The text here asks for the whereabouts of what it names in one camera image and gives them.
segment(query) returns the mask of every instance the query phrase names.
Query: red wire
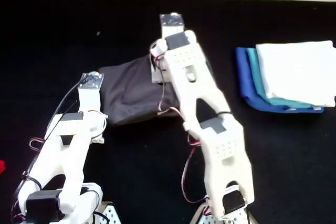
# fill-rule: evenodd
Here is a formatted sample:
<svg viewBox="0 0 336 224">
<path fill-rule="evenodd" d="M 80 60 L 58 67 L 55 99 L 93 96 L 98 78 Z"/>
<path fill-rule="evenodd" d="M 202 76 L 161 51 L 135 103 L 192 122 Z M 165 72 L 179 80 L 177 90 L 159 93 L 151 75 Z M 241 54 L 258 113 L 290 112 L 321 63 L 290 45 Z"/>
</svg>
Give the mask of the red wire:
<svg viewBox="0 0 336 224">
<path fill-rule="evenodd" d="M 190 133 L 188 133 L 187 142 L 191 146 L 200 146 L 201 145 L 201 142 L 199 140 L 197 140 L 195 142 L 190 142 Z"/>
<path fill-rule="evenodd" d="M 182 189 L 183 197 L 185 198 L 186 201 L 188 201 L 189 203 L 193 203 L 193 204 L 194 203 L 199 203 L 199 202 L 204 200 L 204 198 L 196 200 L 196 201 L 188 199 L 187 194 L 186 194 L 185 189 L 184 189 L 184 182 L 185 182 L 185 176 L 186 176 L 186 173 L 187 173 L 188 165 L 189 165 L 190 159 L 193 156 L 196 148 L 197 148 L 197 146 L 193 146 L 193 148 L 192 148 L 192 150 L 189 154 L 189 157 L 188 157 L 187 161 L 185 162 L 183 173 L 182 173 L 182 178 L 181 178 L 181 189 Z"/>
<path fill-rule="evenodd" d="M 17 218 L 17 217 L 20 217 L 22 220 L 25 220 L 25 216 L 23 214 L 17 214 L 17 215 L 14 215 L 13 216 L 13 219 Z"/>
<path fill-rule="evenodd" d="M 205 216 L 209 216 L 209 215 L 212 215 L 212 212 L 208 212 L 209 211 L 209 206 L 207 206 L 204 211 L 203 211 L 203 215 Z"/>
</svg>

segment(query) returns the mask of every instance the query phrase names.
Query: black cloth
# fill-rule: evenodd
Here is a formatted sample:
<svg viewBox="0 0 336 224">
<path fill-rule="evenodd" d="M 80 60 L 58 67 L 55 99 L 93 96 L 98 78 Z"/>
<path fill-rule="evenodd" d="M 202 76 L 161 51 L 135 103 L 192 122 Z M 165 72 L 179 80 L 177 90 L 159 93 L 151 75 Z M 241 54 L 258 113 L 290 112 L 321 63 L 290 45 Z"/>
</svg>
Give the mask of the black cloth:
<svg viewBox="0 0 336 224">
<path fill-rule="evenodd" d="M 177 115 L 176 113 L 158 115 L 163 87 L 161 84 L 152 83 L 148 56 L 118 66 L 102 67 L 98 72 L 104 74 L 100 88 L 101 109 L 108 116 L 110 126 Z M 165 83 L 161 110 L 164 111 L 169 107 L 178 108 L 179 105 L 171 83 Z"/>
<path fill-rule="evenodd" d="M 217 85 L 243 125 L 253 167 L 260 224 L 334 223 L 336 112 L 279 115 L 256 111 L 239 97 L 234 49 L 262 42 L 334 39 L 335 3 L 258 0 L 0 0 L 0 223 L 60 99 L 82 72 L 148 53 L 160 37 L 160 13 L 180 12 L 213 67 Z M 178 118 L 108 128 L 90 146 L 85 181 L 101 185 L 124 224 L 188 223 L 180 179 L 190 152 Z M 197 149 L 186 191 L 204 196 Z"/>
</svg>

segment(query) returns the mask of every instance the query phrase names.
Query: cable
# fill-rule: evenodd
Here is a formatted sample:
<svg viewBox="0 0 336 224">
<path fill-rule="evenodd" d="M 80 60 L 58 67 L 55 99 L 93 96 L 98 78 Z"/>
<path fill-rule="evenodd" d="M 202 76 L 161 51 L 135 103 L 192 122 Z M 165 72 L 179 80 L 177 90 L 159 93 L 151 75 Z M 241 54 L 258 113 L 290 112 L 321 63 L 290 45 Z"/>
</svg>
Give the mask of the cable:
<svg viewBox="0 0 336 224">
<path fill-rule="evenodd" d="M 65 96 L 62 98 L 62 100 L 59 102 L 56 110 L 54 111 L 53 115 L 51 116 L 50 118 L 50 121 L 48 123 L 48 126 L 47 126 L 47 130 L 54 118 L 54 116 L 59 112 L 59 109 L 61 108 L 62 104 L 64 103 L 64 101 L 68 98 L 68 96 L 73 92 L 73 90 L 79 86 L 80 84 L 83 84 L 85 81 L 88 81 L 88 79 L 92 78 L 92 73 L 93 72 L 90 72 L 86 77 L 84 78 L 81 78 L 74 86 L 72 86 L 72 88 L 65 94 Z"/>
<path fill-rule="evenodd" d="M 39 148 L 33 147 L 33 146 L 31 145 L 33 142 L 44 143 L 45 140 L 44 140 L 43 138 L 39 138 L 39 137 L 33 137 L 33 138 L 31 138 L 31 139 L 29 140 L 28 145 L 29 145 L 30 149 L 32 149 L 32 150 L 35 151 L 35 152 L 39 152 L 39 151 L 40 151 Z"/>
<path fill-rule="evenodd" d="M 100 217 L 104 218 L 104 219 L 107 221 L 107 224 L 110 223 L 110 219 L 107 218 L 106 215 L 104 215 L 104 214 L 102 214 L 102 213 L 96 211 L 97 208 L 99 207 L 99 204 L 100 204 L 100 196 L 99 196 L 99 193 L 98 193 L 97 191 L 95 191 L 95 190 L 87 190 L 85 193 L 88 193 L 88 192 L 90 192 L 90 191 L 96 193 L 97 196 L 98 196 L 98 203 L 97 203 L 97 206 L 96 206 L 96 208 L 95 208 L 95 210 L 94 210 L 94 212 L 93 212 L 93 218 L 95 218 L 95 217 L 94 217 L 95 215 L 99 215 Z"/>
<path fill-rule="evenodd" d="M 166 89 L 166 87 L 165 87 L 165 86 L 166 86 L 166 83 L 165 83 L 165 81 L 164 81 L 163 72 L 162 72 L 161 67 L 157 66 L 157 68 L 159 69 L 160 74 L 161 74 L 161 78 L 162 78 L 162 95 L 161 95 L 161 99 L 160 99 L 160 101 L 159 101 L 159 105 L 158 105 L 157 107 L 158 107 L 158 110 L 159 110 L 159 111 L 162 111 L 161 105 L 162 105 L 163 100 L 164 100 L 165 89 Z"/>
<path fill-rule="evenodd" d="M 205 216 L 209 216 L 209 215 L 212 215 L 212 212 L 210 211 L 209 212 L 209 206 L 207 206 L 205 209 L 204 209 L 204 211 L 203 211 L 203 215 L 205 215 Z"/>
<path fill-rule="evenodd" d="M 42 185 L 37 179 L 34 179 L 33 177 L 30 177 L 29 175 L 26 175 L 26 174 L 23 174 L 23 176 L 24 176 L 25 180 L 33 181 L 38 186 L 40 191 L 42 190 Z"/>
<path fill-rule="evenodd" d="M 189 157 L 188 157 L 187 161 L 185 162 L 182 177 L 181 177 L 181 189 L 182 189 L 183 197 L 185 198 L 186 201 L 188 201 L 189 203 L 193 203 L 193 204 L 199 203 L 199 202 L 201 202 L 201 201 L 203 201 L 204 199 L 207 198 L 207 196 L 204 196 L 202 199 L 199 199 L 199 200 L 196 200 L 196 201 L 190 200 L 190 199 L 188 199 L 187 194 L 186 194 L 185 189 L 184 189 L 184 182 L 185 182 L 185 177 L 186 177 L 188 165 L 189 165 L 190 159 L 192 158 L 196 148 L 197 148 L 197 146 L 193 146 L 193 148 L 192 148 L 192 150 L 189 154 Z"/>
<path fill-rule="evenodd" d="M 187 142 L 191 146 L 199 146 L 201 144 L 201 142 L 199 140 L 197 140 L 195 142 L 191 142 L 190 141 L 190 133 L 189 132 L 188 132 Z"/>
<path fill-rule="evenodd" d="M 250 212 L 246 207 L 246 215 L 247 215 L 247 224 L 250 224 Z"/>
<path fill-rule="evenodd" d="M 109 223 L 110 223 L 110 219 L 109 219 L 109 218 L 107 218 L 107 216 L 106 216 L 106 215 L 104 215 L 104 214 L 102 214 L 101 212 L 94 211 L 94 212 L 93 212 L 93 214 L 94 214 L 94 215 L 98 215 L 98 216 L 100 216 L 100 217 L 104 218 L 104 219 L 106 220 L 106 223 L 107 223 L 107 224 L 109 224 Z"/>
</svg>

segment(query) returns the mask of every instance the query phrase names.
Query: folded towel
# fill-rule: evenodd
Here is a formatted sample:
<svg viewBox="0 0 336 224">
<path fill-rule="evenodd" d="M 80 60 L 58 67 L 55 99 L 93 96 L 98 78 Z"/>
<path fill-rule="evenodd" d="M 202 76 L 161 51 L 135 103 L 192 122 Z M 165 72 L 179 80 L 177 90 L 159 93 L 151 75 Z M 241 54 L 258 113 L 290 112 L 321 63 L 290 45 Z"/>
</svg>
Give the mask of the folded towel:
<svg viewBox="0 0 336 224">
<path fill-rule="evenodd" d="M 286 105 L 271 105 L 267 103 L 257 94 L 256 88 L 253 83 L 252 72 L 246 48 L 236 48 L 236 59 L 238 66 L 240 95 L 254 109 L 276 113 L 321 113 L 324 111 L 324 108 L 292 109 Z"/>
<path fill-rule="evenodd" d="M 256 45 L 267 98 L 335 106 L 332 41 Z"/>
<path fill-rule="evenodd" d="M 253 82 L 256 87 L 258 95 L 260 95 L 266 102 L 272 105 L 286 105 L 291 108 L 310 108 L 311 104 L 290 101 L 282 98 L 267 98 L 262 82 L 259 60 L 257 50 L 255 48 L 247 48 L 248 58 L 251 66 Z"/>
</svg>

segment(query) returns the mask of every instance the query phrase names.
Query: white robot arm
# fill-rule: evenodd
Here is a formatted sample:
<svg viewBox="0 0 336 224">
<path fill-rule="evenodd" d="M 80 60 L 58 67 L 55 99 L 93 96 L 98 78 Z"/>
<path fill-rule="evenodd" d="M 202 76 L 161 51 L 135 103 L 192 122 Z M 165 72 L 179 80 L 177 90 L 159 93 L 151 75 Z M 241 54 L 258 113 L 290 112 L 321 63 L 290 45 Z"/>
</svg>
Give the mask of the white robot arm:
<svg viewBox="0 0 336 224">
<path fill-rule="evenodd" d="M 243 127 L 217 87 L 195 34 L 184 30 L 182 16 L 172 13 L 160 15 L 160 19 L 162 38 L 150 48 L 155 62 L 152 81 L 172 83 L 183 126 L 201 144 L 207 204 L 212 214 L 224 223 L 246 224 L 245 208 L 254 201 L 254 188 Z M 199 122 L 197 99 L 203 99 L 217 117 Z"/>
<path fill-rule="evenodd" d="M 83 184 L 83 166 L 91 143 L 104 143 L 106 116 L 100 112 L 99 90 L 103 74 L 84 73 L 78 88 L 77 113 L 56 114 L 49 124 L 44 145 L 18 192 L 25 223 L 93 223 L 102 190 L 95 183 Z M 64 174 L 62 189 L 42 190 L 56 175 Z M 114 213 L 115 223 L 120 223 Z M 101 217 L 95 218 L 100 223 Z"/>
</svg>

